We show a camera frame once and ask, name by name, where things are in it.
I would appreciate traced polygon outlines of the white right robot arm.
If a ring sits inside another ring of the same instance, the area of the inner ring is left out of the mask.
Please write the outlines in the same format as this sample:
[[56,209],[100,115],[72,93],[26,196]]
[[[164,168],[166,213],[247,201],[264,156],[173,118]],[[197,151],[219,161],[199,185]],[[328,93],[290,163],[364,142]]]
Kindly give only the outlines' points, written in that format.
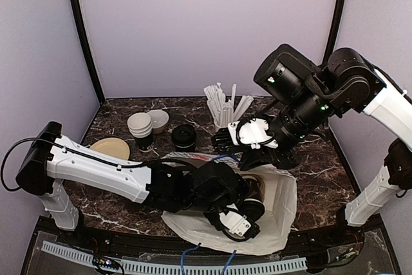
[[351,48],[335,50],[321,66],[283,44],[270,53],[254,74],[254,82],[282,103],[272,119],[242,121],[234,142],[247,146],[247,165],[294,164],[292,150],[328,121],[349,113],[373,129],[354,134],[355,149],[380,151],[377,174],[340,210],[340,221],[328,232],[334,245],[352,237],[392,198],[411,190],[411,99],[382,69]]

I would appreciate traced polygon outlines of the stack of paper cups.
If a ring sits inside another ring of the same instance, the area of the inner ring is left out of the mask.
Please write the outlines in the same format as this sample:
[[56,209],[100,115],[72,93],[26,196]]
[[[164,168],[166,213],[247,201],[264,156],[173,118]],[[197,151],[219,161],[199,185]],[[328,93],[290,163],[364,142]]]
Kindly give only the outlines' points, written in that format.
[[148,113],[135,113],[128,118],[127,126],[137,148],[143,153],[150,152],[154,144],[151,116]]

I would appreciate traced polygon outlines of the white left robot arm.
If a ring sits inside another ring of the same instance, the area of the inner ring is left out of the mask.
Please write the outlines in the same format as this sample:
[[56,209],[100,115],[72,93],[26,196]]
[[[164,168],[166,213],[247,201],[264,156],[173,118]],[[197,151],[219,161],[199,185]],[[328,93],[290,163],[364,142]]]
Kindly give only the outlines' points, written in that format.
[[61,133],[50,121],[31,144],[17,172],[17,190],[42,199],[57,227],[77,247],[91,241],[90,231],[79,223],[79,211],[64,193],[61,182],[70,180],[123,196],[132,202],[177,213],[203,213],[227,236],[247,238],[256,221],[240,209],[250,187],[223,162],[208,161],[196,167],[184,160],[161,158],[128,162],[93,151]]

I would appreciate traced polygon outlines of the black coffee cup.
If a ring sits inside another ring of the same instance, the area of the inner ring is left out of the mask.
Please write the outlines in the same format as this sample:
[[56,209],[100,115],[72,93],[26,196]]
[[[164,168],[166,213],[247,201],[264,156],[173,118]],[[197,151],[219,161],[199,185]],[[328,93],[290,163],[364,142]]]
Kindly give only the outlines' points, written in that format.
[[195,152],[197,134],[192,125],[182,124],[173,129],[171,141],[177,152]]
[[238,206],[238,210],[246,215],[248,219],[256,222],[264,215],[265,206],[260,200],[247,198]]

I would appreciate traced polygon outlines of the brown pulp cup carrier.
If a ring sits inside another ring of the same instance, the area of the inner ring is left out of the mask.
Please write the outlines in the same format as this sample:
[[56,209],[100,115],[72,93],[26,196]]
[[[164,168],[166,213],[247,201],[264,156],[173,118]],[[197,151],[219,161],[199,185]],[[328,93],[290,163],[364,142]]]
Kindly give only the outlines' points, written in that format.
[[265,197],[264,180],[258,175],[243,175],[242,179],[244,179],[249,187],[246,199],[263,202]]

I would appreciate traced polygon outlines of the checkered paper bag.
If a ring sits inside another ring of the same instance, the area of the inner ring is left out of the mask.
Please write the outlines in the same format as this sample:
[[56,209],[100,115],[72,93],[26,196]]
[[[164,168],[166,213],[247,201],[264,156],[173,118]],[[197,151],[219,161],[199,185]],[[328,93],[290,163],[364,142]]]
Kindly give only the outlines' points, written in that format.
[[162,220],[180,238],[215,251],[236,251],[253,256],[272,254],[286,247],[297,212],[297,181],[289,172],[269,165],[241,171],[239,163],[229,156],[172,152],[166,157],[182,159],[196,166],[208,161],[230,166],[250,184],[252,191],[236,207],[259,226],[257,236],[245,242],[235,242],[212,226],[202,213],[163,212]]

